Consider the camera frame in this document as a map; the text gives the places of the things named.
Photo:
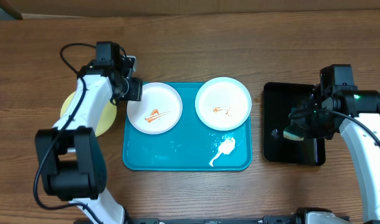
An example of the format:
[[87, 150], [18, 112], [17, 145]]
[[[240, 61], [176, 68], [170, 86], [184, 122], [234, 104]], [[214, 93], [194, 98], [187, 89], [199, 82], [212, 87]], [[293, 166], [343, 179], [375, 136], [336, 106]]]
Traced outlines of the green yellow sponge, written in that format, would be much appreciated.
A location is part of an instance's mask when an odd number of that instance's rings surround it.
[[291, 124], [284, 128], [283, 137], [291, 141], [303, 141], [304, 130], [296, 124]]

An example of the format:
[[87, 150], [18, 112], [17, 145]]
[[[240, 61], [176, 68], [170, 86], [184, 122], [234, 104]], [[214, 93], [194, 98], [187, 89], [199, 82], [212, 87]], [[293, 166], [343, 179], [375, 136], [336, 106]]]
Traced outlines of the yellow-green plate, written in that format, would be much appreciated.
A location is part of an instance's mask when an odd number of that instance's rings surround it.
[[[70, 102], [72, 101], [73, 97], [75, 95], [75, 92], [71, 93], [64, 101], [61, 110], [60, 110], [60, 116], [63, 117], [64, 113], [66, 112], [67, 108], [69, 107]], [[117, 108], [116, 106], [112, 105], [111, 103], [107, 103], [102, 111], [100, 120], [97, 124], [97, 128], [95, 131], [96, 137], [101, 136], [105, 132], [107, 132], [111, 126], [113, 125], [115, 118], [117, 114]]]

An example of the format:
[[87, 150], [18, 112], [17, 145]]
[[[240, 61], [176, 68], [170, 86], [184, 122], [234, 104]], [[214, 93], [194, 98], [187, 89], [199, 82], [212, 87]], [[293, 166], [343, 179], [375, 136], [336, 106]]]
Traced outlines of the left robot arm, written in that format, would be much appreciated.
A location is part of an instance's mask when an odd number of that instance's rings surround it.
[[36, 133], [33, 196], [45, 210], [77, 207], [92, 223], [131, 223], [107, 190], [107, 165], [95, 131], [107, 104], [141, 101], [143, 82], [132, 76], [136, 58], [119, 44], [102, 41], [93, 49], [95, 58], [74, 71], [77, 89], [64, 115]]

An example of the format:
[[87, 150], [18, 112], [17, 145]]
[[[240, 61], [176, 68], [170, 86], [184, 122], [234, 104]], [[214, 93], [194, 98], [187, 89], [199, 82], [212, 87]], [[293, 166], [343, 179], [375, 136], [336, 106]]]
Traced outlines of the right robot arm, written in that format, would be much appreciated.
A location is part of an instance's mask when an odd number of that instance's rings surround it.
[[356, 171], [363, 222], [380, 223], [380, 93], [359, 90], [350, 65], [332, 64], [320, 70], [320, 84], [288, 117], [283, 135], [289, 140], [341, 135]]

